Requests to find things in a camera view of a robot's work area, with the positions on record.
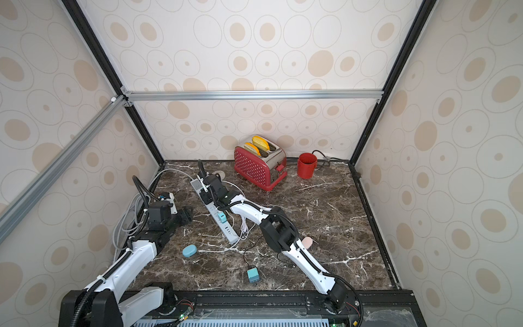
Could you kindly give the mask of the blue earbud case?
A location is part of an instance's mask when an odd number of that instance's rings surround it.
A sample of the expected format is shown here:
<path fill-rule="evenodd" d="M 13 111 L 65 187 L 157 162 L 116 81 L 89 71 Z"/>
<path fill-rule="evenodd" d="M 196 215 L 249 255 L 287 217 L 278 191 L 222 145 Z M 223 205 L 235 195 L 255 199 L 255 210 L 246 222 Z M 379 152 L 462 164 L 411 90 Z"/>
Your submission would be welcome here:
<path fill-rule="evenodd" d="M 196 253 L 197 253 L 197 247 L 195 245 L 188 245 L 182 251 L 182 255 L 185 258 L 190 258 L 190 257 L 194 256 Z"/>

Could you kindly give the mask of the teal charger with black cable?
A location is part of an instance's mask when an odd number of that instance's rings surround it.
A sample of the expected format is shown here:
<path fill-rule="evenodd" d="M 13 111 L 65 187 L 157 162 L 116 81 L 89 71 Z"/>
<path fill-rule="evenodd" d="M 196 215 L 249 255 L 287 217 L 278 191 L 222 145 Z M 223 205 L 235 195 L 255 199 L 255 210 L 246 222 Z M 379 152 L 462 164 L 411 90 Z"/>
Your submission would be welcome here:
<path fill-rule="evenodd" d="M 249 262 L 246 258 L 246 254 L 249 250 L 252 250 L 254 249 L 257 244 L 259 243 L 259 241 L 263 238 L 263 236 L 260 236 L 254 243 L 252 246 L 250 246 L 249 248 L 246 248 L 243 252 L 242 252 L 242 259 L 243 261 L 245 262 L 245 264 L 247 265 L 247 271 L 246 271 L 246 274 L 247 274 L 247 279 L 249 281 L 249 283 L 256 283 L 258 281 L 261 280 L 261 277 L 260 277 L 260 270 L 259 268 L 257 267 L 257 265 L 254 263 L 254 262 Z M 285 262 L 283 261 L 282 259 L 280 259 L 279 257 L 279 254 L 277 253 L 276 256 L 271 256 L 270 257 L 271 259 L 273 260 L 277 260 L 278 262 L 282 263 L 284 267 L 286 268 L 295 268 L 296 265 L 295 264 L 292 264 L 291 262 Z"/>

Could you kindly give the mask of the white power strip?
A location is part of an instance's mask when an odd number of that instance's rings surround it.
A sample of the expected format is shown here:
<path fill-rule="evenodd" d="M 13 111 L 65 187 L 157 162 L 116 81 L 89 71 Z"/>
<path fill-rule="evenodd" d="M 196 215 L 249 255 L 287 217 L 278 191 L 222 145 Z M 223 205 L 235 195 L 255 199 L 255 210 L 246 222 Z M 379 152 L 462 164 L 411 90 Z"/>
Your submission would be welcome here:
<path fill-rule="evenodd" d="M 205 191 L 202 182 L 199 179 L 194 179 L 190 182 L 190 184 L 197 193 L 200 200 L 204 203 L 204 206 L 208 209 L 208 212 L 211 214 L 214 222 L 216 225 L 218 225 L 223 235 L 227 238 L 231 245 L 236 244 L 240 240 L 240 237 L 228 222 L 226 214 L 223 211 L 219 211 L 212 200 L 207 202 L 207 200 L 204 200 L 202 197 Z"/>

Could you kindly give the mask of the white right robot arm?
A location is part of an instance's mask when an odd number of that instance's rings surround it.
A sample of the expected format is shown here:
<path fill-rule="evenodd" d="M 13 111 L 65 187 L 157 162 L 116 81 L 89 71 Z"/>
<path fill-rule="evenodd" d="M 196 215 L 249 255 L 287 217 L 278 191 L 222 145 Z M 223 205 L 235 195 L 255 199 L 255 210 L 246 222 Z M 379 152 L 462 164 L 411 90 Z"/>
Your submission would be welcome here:
<path fill-rule="evenodd" d="M 325 306 L 332 313 L 340 313 L 354 296 L 359 314 L 363 314 L 362 301 L 354 287 L 342 277 L 328 272 L 303 245 L 296 225 L 280 207 L 263 207 L 250 200 L 238 190 L 228 190 L 218 174 L 204 176 L 200 173 L 191 181 L 193 189 L 216 219 L 225 226 L 219 214 L 231 212 L 260 227 L 269 248 L 289 258 L 325 296 Z"/>

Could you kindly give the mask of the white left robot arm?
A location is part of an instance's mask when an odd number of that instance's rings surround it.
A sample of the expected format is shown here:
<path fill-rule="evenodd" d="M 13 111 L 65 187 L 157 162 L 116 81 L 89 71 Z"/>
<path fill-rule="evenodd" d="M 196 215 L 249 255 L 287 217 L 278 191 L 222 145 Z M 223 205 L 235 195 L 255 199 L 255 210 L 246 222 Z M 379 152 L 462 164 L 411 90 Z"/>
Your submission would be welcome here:
<path fill-rule="evenodd" d="M 125 253 L 83 290 L 72 290 L 61 300 L 59 326 L 133 326 L 155 309 L 175 307 L 170 282 L 152 282 L 123 299 L 130 284 L 167 245 L 175 231 L 192 222 L 193 208 L 175 209 L 160 200 L 145 214 L 148 226 L 129 239 Z"/>

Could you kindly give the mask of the teal charger with white cable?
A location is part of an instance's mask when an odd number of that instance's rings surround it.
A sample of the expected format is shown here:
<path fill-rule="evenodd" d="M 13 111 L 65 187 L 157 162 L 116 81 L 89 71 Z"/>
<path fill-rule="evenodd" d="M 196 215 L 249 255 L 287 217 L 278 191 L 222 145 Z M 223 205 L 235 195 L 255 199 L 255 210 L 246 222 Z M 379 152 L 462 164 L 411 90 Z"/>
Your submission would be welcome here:
<path fill-rule="evenodd" d="M 243 228 L 240 234 L 234 230 L 227 220 L 227 212 L 230 211 L 232 214 L 240 215 L 242 219 L 249 220 L 256 226 L 259 226 L 264 219 L 267 219 L 272 214 L 271 208 L 262 207 L 248 200 L 238 189 L 229 190 L 219 176 L 198 177 L 191 181 L 191 186 L 231 245 L 225 250 L 201 250 L 201 252 L 228 252 L 249 235 L 250 231 L 248 228 Z"/>

